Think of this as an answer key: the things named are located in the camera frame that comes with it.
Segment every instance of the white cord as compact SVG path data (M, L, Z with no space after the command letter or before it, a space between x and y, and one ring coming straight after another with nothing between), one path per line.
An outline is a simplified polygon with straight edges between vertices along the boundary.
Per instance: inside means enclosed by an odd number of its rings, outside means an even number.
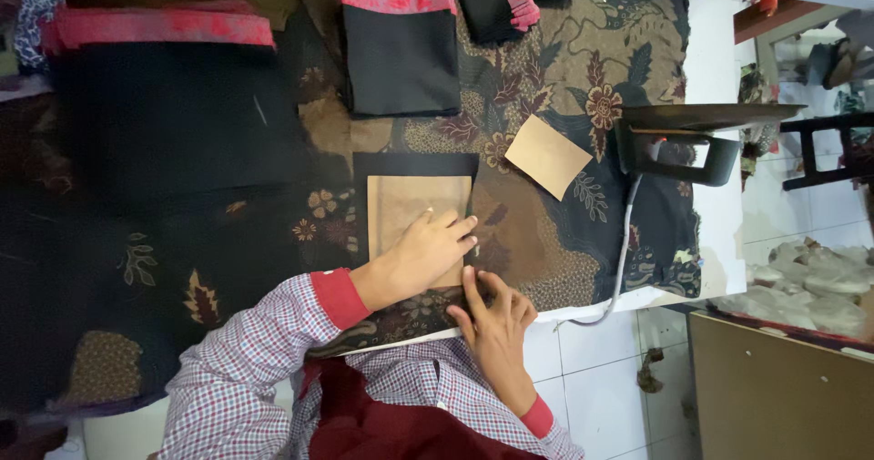
M598 317L597 320L593 322L578 322L576 320L568 320L571 323L576 323L582 327L589 327L592 325L597 325L604 321L608 315L613 313L613 308L616 306L616 300L619 298L619 292L622 289L622 276L625 272L625 254L628 253L628 238L631 231L631 206L635 203L635 196L637 195L637 187L640 186L640 175L635 176L635 182L631 184L631 189L628 190L628 202L625 206L625 234L622 237L622 251L619 252L619 266L616 268L616 284L613 289L613 296L610 298L609 304L607 304L606 310L604 310L604 315Z

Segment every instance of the red cuff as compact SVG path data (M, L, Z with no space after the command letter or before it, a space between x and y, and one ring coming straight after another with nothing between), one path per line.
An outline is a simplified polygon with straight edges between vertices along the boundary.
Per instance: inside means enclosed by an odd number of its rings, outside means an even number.
M519 419L539 440L549 434L549 430L552 429L552 411L540 398L540 394L538 394L538 399L534 400L531 409L528 409L528 412Z
M361 302L361 297L349 278L348 268L310 273L310 281L319 305L341 331L361 322L371 313Z

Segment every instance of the blue patterned fabric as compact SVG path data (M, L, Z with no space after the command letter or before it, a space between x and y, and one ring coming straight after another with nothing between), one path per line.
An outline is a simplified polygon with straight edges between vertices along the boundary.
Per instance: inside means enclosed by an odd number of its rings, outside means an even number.
M46 71L46 55L39 49L39 25L42 18L50 20L54 8L63 0L21 0L15 28L15 56L18 64L37 71Z

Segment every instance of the person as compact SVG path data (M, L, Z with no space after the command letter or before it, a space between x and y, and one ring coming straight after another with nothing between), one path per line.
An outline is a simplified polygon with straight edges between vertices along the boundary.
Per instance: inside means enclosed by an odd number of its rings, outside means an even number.
M530 300L462 271L462 337L314 359L371 312L426 290L475 244L471 216L428 209L383 255L284 281L181 355L158 458L581 458L523 366ZM490 307L476 280L494 297ZM291 417L274 384L292 378Z

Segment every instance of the checkered shirt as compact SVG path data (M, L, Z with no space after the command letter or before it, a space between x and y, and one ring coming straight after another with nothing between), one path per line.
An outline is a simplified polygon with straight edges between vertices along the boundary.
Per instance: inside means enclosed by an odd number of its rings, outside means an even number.
M333 278L325 276L332 272ZM344 270L314 273L313 280L316 275L348 281ZM343 319L326 307L336 312L354 306L324 303L335 295L323 293L351 287L350 282L314 287L312 279L284 281L181 355L182 369L167 385L170 406L159 459L310 457L322 389L314 380L289 418L274 404L274 384L289 378L300 383L306 351L340 334L335 322ZM354 290L351 296L345 292L342 298L354 296L357 307L364 308ZM366 309L356 315L365 316ZM556 421L544 437L532 434L495 396L459 338L354 354L346 363L366 377L366 392L378 401L448 410L480 434L547 458L583 457Z

